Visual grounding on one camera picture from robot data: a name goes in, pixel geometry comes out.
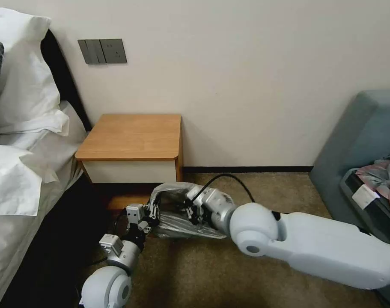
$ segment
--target power outlet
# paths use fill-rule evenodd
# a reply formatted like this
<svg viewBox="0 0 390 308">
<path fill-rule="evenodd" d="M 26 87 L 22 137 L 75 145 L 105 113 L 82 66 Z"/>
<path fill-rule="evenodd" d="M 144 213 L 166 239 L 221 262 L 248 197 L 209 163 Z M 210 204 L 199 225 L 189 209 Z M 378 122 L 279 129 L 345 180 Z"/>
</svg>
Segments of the power outlet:
<svg viewBox="0 0 390 308">
<path fill-rule="evenodd" d="M 101 39 L 99 41 L 101 42 L 106 63 L 127 63 L 121 38 Z"/>
</svg>

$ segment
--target wooden tabletop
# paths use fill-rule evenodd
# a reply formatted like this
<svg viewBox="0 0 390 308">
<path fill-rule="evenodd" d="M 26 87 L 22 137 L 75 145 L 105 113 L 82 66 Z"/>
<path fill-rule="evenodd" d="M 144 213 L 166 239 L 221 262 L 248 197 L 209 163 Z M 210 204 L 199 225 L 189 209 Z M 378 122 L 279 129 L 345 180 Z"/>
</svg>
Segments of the wooden tabletop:
<svg viewBox="0 0 390 308">
<path fill-rule="evenodd" d="M 78 160 L 174 160 L 178 114 L 104 114 L 75 154 Z"/>
</svg>

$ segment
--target wall switch panel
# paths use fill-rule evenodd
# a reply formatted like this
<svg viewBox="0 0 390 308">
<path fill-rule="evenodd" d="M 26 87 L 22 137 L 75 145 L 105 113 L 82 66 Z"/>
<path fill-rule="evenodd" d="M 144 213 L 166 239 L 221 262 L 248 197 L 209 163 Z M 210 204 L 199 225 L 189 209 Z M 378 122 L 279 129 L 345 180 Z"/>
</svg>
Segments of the wall switch panel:
<svg viewBox="0 0 390 308">
<path fill-rule="evenodd" d="M 122 39 L 78 40 L 86 64 L 127 63 Z"/>
</svg>

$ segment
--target black baseboard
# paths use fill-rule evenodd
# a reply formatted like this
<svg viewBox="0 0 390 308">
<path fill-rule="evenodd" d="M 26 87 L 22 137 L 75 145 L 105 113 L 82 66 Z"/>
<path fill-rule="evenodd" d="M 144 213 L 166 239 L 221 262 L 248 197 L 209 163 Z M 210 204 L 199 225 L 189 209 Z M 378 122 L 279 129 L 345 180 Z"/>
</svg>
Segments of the black baseboard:
<svg viewBox="0 0 390 308">
<path fill-rule="evenodd" d="M 183 167 L 184 173 L 310 172 L 313 166 Z"/>
</svg>

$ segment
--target white drawer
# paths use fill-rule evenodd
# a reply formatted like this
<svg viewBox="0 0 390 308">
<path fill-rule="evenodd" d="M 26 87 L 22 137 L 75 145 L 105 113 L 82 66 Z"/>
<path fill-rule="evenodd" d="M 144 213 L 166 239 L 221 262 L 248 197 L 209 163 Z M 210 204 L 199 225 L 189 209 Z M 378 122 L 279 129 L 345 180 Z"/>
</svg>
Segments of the white drawer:
<svg viewBox="0 0 390 308">
<path fill-rule="evenodd" d="M 93 183 L 176 182 L 174 160 L 83 161 Z"/>
</svg>

